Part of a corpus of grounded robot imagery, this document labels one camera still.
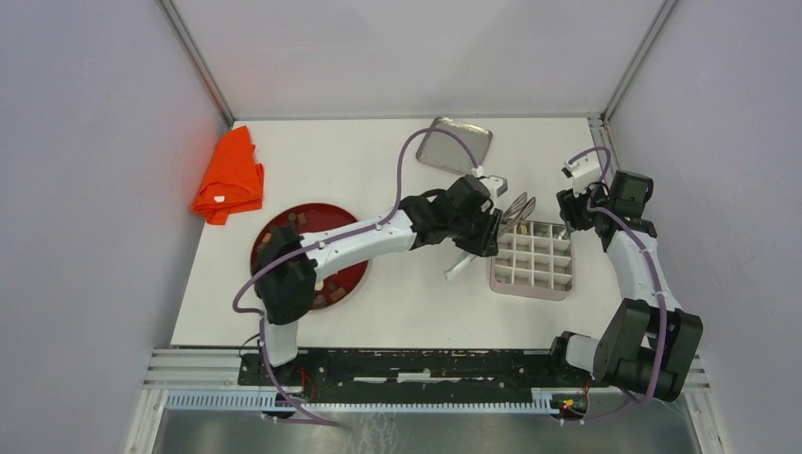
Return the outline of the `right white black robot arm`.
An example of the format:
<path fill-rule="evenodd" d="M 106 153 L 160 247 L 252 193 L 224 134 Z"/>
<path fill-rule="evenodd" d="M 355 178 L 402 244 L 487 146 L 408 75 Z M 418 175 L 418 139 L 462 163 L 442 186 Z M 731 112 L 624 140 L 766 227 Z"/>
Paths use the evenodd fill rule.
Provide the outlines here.
<path fill-rule="evenodd" d="M 661 270 L 654 224 L 643 218 L 653 179 L 617 171 L 610 184 L 557 193 L 569 232 L 592 230 L 612 263 L 621 303 L 599 339 L 564 332 L 546 361 L 549 379 L 569 386 L 584 371 L 644 401 L 671 402 L 682 392 L 704 332 L 684 311 Z"/>

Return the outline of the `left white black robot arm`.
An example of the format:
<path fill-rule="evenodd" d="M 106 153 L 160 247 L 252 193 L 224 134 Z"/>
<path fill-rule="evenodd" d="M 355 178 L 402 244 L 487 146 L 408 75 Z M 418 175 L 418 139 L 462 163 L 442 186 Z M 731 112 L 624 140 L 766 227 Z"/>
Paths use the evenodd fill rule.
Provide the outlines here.
<path fill-rule="evenodd" d="M 296 376 L 298 322 L 313 306 L 316 285 L 339 271 L 446 239 L 462 252 L 445 269 L 448 280 L 475 258 L 497 255 L 502 212 L 496 203 L 507 186 L 498 176 L 465 175 L 447 189 L 407 196 L 378 218 L 317 233 L 274 230 L 255 256 L 249 281 L 264 307 L 263 376 L 279 386 Z"/>

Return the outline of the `silver serving tongs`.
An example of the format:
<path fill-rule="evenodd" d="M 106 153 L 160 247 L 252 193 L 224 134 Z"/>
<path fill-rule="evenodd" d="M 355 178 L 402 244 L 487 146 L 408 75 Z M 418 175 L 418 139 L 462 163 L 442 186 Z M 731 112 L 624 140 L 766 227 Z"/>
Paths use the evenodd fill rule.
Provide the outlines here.
<path fill-rule="evenodd" d="M 533 212 L 535 206 L 536 197 L 530 197 L 527 192 L 521 193 L 503 212 L 497 230 L 497 239 L 513 231 L 520 221 L 524 220 Z M 477 256 L 475 254 L 468 252 L 461 253 L 458 256 L 458 260 L 444 271 L 445 280 L 453 280 L 458 273 L 476 258 Z"/>

